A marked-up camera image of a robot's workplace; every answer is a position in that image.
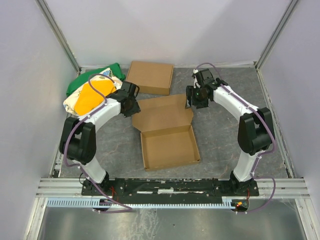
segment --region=cardboard box lid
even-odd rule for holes
[[[138,86],[169,89],[173,68],[173,64],[132,61],[126,80]]]
[[[132,116],[132,125],[141,132],[187,126],[194,113],[185,109],[186,95],[177,94],[138,101],[141,112]]]

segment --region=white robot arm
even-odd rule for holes
[[[262,122],[253,113],[258,113],[265,121],[274,137],[271,112],[268,108],[259,109],[236,94],[228,84],[214,79],[209,69],[193,71],[194,85],[186,87],[186,107],[206,108],[209,100],[223,106],[239,122],[238,143],[241,148],[240,157],[230,178],[238,183],[252,179],[254,163],[261,153],[272,143]]]
[[[97,184],[101,184],[103,181],[107,182],[109,175],[100,166],[96,158],[96,132],[118,114],[129,117],[139,113],[140,108],[136,101],[138,93],[138,86],[127,81],[123,82],[120,89],[106,97],[106,103],[101,103],[89,113],[78,118],[68,117],[64,122],[59,151],[62,154],[65,152],[68,137],[74,127],[79,122],[82,122],[71,136],[67,146],[67,158],[77,164],[78,167],[81,167]]]

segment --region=metal rail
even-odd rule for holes
[[[309,199],[310,195],[303,178],[277,178],[274,199]],[[267,199],[274,184],[271,179],[257,180],[260,196],[250,199]],[[78,178],[42,178],[36,193],[37,198],[91,198],[82,196],[82,185]],[[223,199],[243,199],[245,197],[225,196]]]

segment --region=closed cardboard box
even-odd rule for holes
[[[126,80],[140,87],[140,93],[169,95],[173,64],[132,61]]]
[[[191,108],[185,109],[185,94],[144,99],[138,103],[141,112],[132,116],[132,124],[141,131],[146,171],[199,163],[191,126],[194,114]]]

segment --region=white panel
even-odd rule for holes
[[[47,0],[81,66],[256,61],[290,0]]]
[[[0,238],[18,240],[48,176],[76,73],[35,1],[3,1],[0,29]]]
[[[298,177],[320,217],[320,1],[303,0],[262,67]]]

